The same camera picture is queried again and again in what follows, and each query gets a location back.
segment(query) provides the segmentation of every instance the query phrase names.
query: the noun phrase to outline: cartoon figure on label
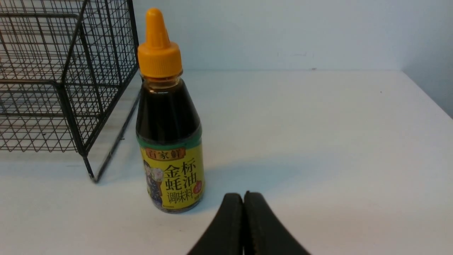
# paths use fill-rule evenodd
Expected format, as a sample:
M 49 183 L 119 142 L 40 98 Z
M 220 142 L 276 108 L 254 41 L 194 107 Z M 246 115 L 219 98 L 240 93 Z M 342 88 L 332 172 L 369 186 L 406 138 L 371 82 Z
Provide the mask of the cartoon figure on label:
M 151 198 L 162 205 L 162 181 L 164 179 L 164 171 L 160 168 L 151 167 L 148 162 L 143 160 L 146 172 L 146 182 L 148 183 Z

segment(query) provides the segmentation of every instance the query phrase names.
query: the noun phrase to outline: yellow label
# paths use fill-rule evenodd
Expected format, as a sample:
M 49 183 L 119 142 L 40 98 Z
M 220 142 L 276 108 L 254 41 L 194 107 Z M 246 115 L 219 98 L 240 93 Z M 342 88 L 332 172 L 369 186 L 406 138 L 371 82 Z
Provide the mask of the yellow label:
M 148 192 L 166 209 L 183 209 L 197 202 L 204 191 L 202 145 L 157 150 L 140 147 Z

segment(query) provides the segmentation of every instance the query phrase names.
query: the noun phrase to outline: dark sauce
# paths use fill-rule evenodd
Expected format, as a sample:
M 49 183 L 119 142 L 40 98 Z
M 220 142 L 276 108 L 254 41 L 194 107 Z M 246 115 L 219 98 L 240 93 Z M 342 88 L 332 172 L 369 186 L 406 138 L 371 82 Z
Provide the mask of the dark sauce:
M 173 144 L 189 138 L 200 126 L 182 79 L 169 88 L 151 88 L 143 83 L 136 124 L 139 138 L 150 144 Z

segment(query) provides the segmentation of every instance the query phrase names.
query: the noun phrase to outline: white table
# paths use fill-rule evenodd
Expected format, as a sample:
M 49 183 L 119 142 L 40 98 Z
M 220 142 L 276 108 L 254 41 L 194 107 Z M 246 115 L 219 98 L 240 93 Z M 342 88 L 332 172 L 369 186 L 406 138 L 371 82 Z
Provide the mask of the white table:
M 131 124 L 101 183 L 75 153 L 0 153 L 0 254 L 185 254 L 226 192 L 262 192 L 314 255 L 453 254 L 453 120 L 402 72 L 189 72 L 207 188 L 152 205 Z M 140 80 L 90 158 L 102 161 Z

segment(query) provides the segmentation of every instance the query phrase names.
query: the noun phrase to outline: yellow bottle cap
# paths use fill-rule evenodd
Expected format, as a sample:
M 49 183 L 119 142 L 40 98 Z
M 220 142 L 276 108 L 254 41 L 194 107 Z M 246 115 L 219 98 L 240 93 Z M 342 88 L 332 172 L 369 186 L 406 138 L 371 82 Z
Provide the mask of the yellow bottle cap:
M 146 13 L 146 41 L 138 47 L 140 72 L 151 78 L 165 78 L 183 71 L 179 46 L 170 42 L 164 16 L 157 8 Z

